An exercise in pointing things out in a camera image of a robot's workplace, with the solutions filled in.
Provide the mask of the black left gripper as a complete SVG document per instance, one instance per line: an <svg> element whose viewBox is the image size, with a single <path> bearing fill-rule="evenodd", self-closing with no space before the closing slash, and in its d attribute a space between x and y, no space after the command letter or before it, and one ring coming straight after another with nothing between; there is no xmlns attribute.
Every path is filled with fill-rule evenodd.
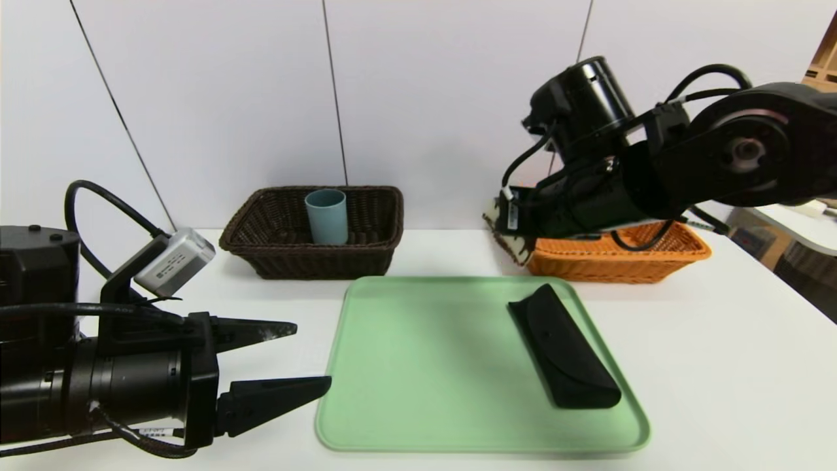
<svg viewBox="0 0 837 471"><path fill-rule="evenodd" d="M212 317L191 313L180 324L141 319L99 322L95 339L75 343L65 387L65 431L88 435L107 428L90 411L133 426L176 419L188 447L215 436L240 436L324 396L331 376L234 381L217 402L217 347L248 347L297 333L284 321Z"/></svg>

